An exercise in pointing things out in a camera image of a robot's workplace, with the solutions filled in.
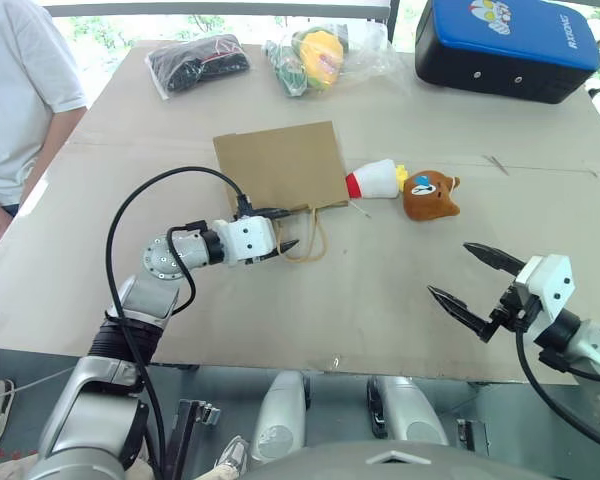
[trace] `plastic bag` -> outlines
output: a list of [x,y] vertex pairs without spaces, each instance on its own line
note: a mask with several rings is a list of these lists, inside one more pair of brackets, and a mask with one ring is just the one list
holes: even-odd
[[267,41],[263,52],[291,97],[379,75],[401,76],[406,70],[386,26],[375,22],[286,32],[277,41]]
[[240,42],[230,34],[153,50],[145,63],[163,100],[200,81],[249,69],[249,59]]

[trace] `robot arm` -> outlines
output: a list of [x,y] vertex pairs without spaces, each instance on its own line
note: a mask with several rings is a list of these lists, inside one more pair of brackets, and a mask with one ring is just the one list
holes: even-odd
[[[525,343],[539,345],[543,349],[540,361],[556,370],[572,373],[583,387],[593,405],[600,433],[600,325],[590,320],[581,321],[564,308],[575,290],[569,258],[562,255],[534,256],[525,264],[485,245],[466,243],[464,246],[492,268],[513,275],[514,282],[500,297],[490,314],[490,322],[471,313],[461,300],[430,286],[434,298],[447,313],[472,329],[484,342],[488,342],[499,327],[504,327],[516,332],[516,335],[523,335]],[[550,402],[555,409],[555,402]],[[566,418],[570,417],[569,413],[563,413],[561,417],[578,428],[570,421],[573,418]],[[575,423],[583,424],[577,419]],[[600,443],[600,436],[596,432],[593,434],[598,438],[588,436]]]
[[[279,218],[286,211],[267,209]],[[270,218],[242,217],[188,225],[173,244],[187,269],[217,263],[255,263],[278,254]],[[284,252],[297,240],[280,246]],[[164,235],[147,246],[144,271],[129,278],[119,296],[145,365],[149,364],[178,299],[183,274],[169,253]],[[138,365],[121,332],[113,307],[81,358],[43,430],[39,460],[29,479],[124,479],[146,430],[149,408],[138,397],[142,390]],[[201,412],[213,418],[213,409]]]

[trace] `cardboard table surface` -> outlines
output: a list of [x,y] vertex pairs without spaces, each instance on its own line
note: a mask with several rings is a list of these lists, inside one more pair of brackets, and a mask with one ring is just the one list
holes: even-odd
[[[214,136],[323,120],[334,123],[347,171],[389,157],[412,173],[460,177],[461,214],[414,223],[400,198],[361,200],[371,218],[351,207],[321,213],[329,249],[319,262],[196,270],[196,301],[171,320],[154,361],[521,380],[512,334],[480,342],[426,290],[448,290],[487,317],[512,279],[465,241],[521,259],[569,255],[568,307],[600,323],[600,118],[584,91],[542,105],[432,87],[408,70],[288,99],[248,47],[250,72],[163,102],[143,63],[150,49],[130,52],[0,243],[0,348],[88,351],[110,304],[106,232],[144,180],[187,164],[217,168]],[[142,269],[144,247],[169,226],[229,217],[216,179],[156,186],[117,234],[118,283]],[[287,226],[300,250],[307,223]],[[543,381],[570,382],[532,366]]]

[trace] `bear face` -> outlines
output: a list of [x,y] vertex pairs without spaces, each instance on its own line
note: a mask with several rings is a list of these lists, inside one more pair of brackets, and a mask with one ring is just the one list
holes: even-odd
[[416,221],[458,215],[460,208],[450,197],[458,185],[458,177],[447,177],[435,170],[416,173],[404,182],[405,213]]

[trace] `black cable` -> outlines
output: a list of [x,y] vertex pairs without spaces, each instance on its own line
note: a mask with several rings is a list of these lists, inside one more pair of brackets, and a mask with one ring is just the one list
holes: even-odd
[[178,267],[180,268],[180,271],[182,272],[182,275],[184,275],[184,278],[187,279],[187,283],[189,284],[189,289],[191,290],[188,300],[186,302],[184,302],[182,305],[180,305],[178,308],[176,308],[173,311],[173,315],[176,315],[176,314],[180,313],[182,310],[184,310],[185,308],[187,308],[189,305],[191,305],[193,303],[193,301],[196,298],[196,282],[193,281],[191,272],[189,272],[189,269],[182,261],[182,258],[180,258],[180,255],[178,254],[178,251],[176,250],[176,247],[173,244],[173,232],[182,232],[182,231],[187,231],[187,230],[188,230],[187,227],[171,227],[169,230],[167,230],[167,235],[166,235],[167,236],[167,246],[169,247],[169,253],[171,254],[171,256],[173,256],[173,259],[176,262],[176,264],[178,265]]
[[129,207],[131,202],[133,202],[136,199],[136,197],[138,197],[138,195],[140,195],[142,192],[144,192],[150,186],[158,183],[160,180],[163,180],[172,175],[177,175],[179,173],[184,173],[184,172],[201,172],[201,173],[208,173],[210,175],[214,175],[214,176],[224,180],[226,183],[228,183],[231,186],[231,188],[233,188],[235,190],[236,195],[238,196],[239,204],[241,202],[246,202],[246,197],[242,193],[242,190],[240,189],[240,187],[238,187],[238,185],[233,180],[231,180],[229,177],[227,177],[226,175],[224,175],[216,170],[213,170],[211,168],[206,168],[206,167],[193,167],[193,166],[179,167],[179,168],[167,170],[166,172],[162,172],[161,174],[156,175],[155,177],[144,182],[142,185],[140,185],[138,188],[136,188],[133,192],[131,192],[131,194],[124,200],[124,202],[122,202],[122,205],[120,205],[120,208],[118,208],[118,211],[116,212],[115,216],[113,217],[113,220],[111,221],[111,225],[109,226],[109,232],[107,234],[107,244],[106,244],[106,248],[105,248],[105,268],[106,268],[106,272],[107,272],[107,283],[109,285],[109,291],[111,292],[113,306],[115,308],[116,315],[118,316],[118,320],[120,323],[120,329],[122,330],[125,341],[127,342],[129,350],[131,351],[133,360],[136,363],[136,365],[138,366],[138,370],[140,372],[140,378],[142,379],[142,381],[145,384],[145,387],[147,388],[147,393],[149,395],[149,400],[151,402],[151,408],[153,409],[153,414],[156,419],[156,428],[158,430],[158,449],[159,449],[159,458],[160,458],[158,468],[160,468],[160,469],[164,468],[165,458],[166,458],[166,450],[165,450],[166,440],[165,440],[165,434],[164,434],[164,422],[162,419],[162,411],[160,409],[160,402],[158,401],[158,396],[156,395],[155,389],[153,388],[153,384],[151,383],[151,378],[149,377],[149,373],[147,372],[144,361],[142,360],[142,356],[140,355],[138,345],[137,345],[135,339],[133,338],[133,335],[131,335],[131,332],[129,331],[129,327],[127,325],[127,318],[125,317],[124,309],[122,308],[122,301],[120,300],[120,295],[118,295],[118,288],[116,286],[115,276],[113,274],[113,239],[115,237],[115,233],[118,228],[118,224],[120,223],[120,219],[122,218],[122,215],[124,214],[126,209]]
[[151,467],[151,470],[153,470],[153,479],[162,480],[162,471],[160,471],[160,467],[156,461],[156,451],[153,448],[153,438],[151,438],[151,432],[149,431],[148,425],[144,430],[144,441],[147,444],[147,452],[149,453],[148,463]]
[[585,422],[571,414],[565,407],[553,400],[547,394],[544,388],[542,388],[542,386],[538,383],[538,380],[529,367],[529,362],[527,361],[527,356],[524,352],[523,334],[524,332],[521,329],[516,330],[516,350],[518,352],[518,361],[520,362],[520,366],[522,367],[522,371],[527,377],[527,380],[529,380],[529,384],[531,384],[538,396],[542,399],[542,401],[544,401],[544,403],[547,404],[553,413],[558,415],[562,420],[567,422],[581,434],[600,445],[600,435]]
[[595,373],[585,372],[584,370],[578,370],[577,368],[573,368],[573,367],[568,367],[567,372],[569,372],[572,375],[576,375],[578,377],[593,380],[594,382],[600,382],[600,375],[595,374]]

